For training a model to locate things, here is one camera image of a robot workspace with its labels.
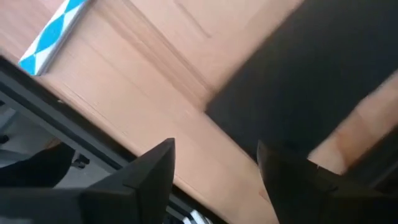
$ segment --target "blue and white diamond pattern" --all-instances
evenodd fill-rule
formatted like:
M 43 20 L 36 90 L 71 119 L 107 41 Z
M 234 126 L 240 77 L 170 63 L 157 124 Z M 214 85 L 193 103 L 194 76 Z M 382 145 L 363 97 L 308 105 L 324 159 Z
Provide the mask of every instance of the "blue and white diamond pattern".
M 19 66 L 29 75 L 43 73 L 87 2 L 65 0 L 19 60 Z

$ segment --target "wooden panel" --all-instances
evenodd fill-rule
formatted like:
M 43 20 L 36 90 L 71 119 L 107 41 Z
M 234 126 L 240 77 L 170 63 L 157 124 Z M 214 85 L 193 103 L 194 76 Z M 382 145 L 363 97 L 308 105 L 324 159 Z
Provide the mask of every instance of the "wooden panel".
M 179 52 L 190 75 L 217 92 L 256 47 L 301 3 L 288 1 L 127 0 Z
M 37 1 L 4 18 L 15 28 L 1 24 L 1 47 L 15 57 L 40 31 L 21 34 L 29 26 L 24 11 L 34 7 L 48 14 L 29 16 L 31 22 L 38 18 L 37 27 L 56 9 Z M 12 41 L 15 35 L 24 36 L 23 45 Z M 175 183 L 228 223 L 273 223 L 274 211 L 259 195 L 264 186 L 255 163 L 197 110 L 207 89 L 184 76 L 190 69 L 130 1 L 102 0 L 90 6 L 49 72 L 36 80 L 134 154 L 175 137 Z

